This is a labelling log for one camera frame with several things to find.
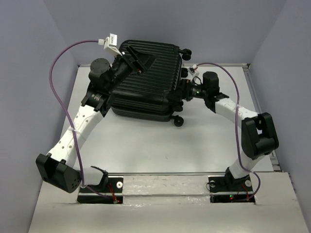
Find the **black hard-shell suitcase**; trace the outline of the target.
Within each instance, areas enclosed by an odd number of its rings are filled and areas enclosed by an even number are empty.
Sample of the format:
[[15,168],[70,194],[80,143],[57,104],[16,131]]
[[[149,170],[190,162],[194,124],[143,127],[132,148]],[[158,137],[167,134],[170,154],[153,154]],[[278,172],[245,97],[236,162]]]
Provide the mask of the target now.
[[113,113],[150,121],[173,120],[176,127],[181,127],[184,120],[177,115],[183,111],[180,88],[188,75],[183,61],[191,59],[192,51],[174,44],[134,39],[122,42],[120,50],[125,51],[127,46],[155,55],[156,60],[147,72],[126,78],[114,90]]

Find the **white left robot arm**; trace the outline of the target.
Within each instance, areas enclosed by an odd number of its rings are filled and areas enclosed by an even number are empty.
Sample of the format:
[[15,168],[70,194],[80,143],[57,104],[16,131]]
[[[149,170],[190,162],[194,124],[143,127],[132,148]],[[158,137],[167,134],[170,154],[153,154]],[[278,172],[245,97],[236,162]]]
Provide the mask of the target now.
[[69,127],[58,143],[46,155],[36,158],[36,165],[43,181],[67,192],[79,186],[91,185],[102,192],[107,188],[108,173],[91,166],[98,175],[87,179],[84,169],[75,169],[81,162],[79,149],[86,142],[96,125],[108,113],[114,100],[113,91],[127,77],[147,72],[156,55],[137,51],[131,46],[115,56],[113,63],[105,58],[95,59],[90,65],[90,83],[75,118],[69,117]]

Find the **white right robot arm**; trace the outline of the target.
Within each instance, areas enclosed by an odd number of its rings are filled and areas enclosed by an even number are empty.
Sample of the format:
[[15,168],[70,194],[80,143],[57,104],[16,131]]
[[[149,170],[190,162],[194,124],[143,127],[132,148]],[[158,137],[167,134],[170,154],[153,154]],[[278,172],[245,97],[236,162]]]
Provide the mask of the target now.
[[209,110],[234,123],[238,158],[225,171],[224,185],[228,190],[237,189],[253,167],[279,147],[272,116],[267,112],[257,113],[246,109],[222,93],[217,73],[205,72],[200,84],[183,79],[181,98],[203,99]]

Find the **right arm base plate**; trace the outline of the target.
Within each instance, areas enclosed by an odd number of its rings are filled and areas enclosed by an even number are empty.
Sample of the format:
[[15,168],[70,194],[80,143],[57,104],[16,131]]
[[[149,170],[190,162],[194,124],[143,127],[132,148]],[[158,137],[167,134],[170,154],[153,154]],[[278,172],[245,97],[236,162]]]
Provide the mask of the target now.
[[211,176],[206,183],[211,203],[255,203],[250,176],[229,184],[224,176]]

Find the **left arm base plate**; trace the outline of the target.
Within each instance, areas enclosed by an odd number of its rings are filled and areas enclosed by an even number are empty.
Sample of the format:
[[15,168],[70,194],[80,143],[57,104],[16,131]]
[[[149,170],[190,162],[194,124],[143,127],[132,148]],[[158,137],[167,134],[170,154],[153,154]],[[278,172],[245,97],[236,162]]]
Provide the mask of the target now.
[[109,176],[106,186],[80,188],[77,195],[79,204],[123,204],[123,176]]

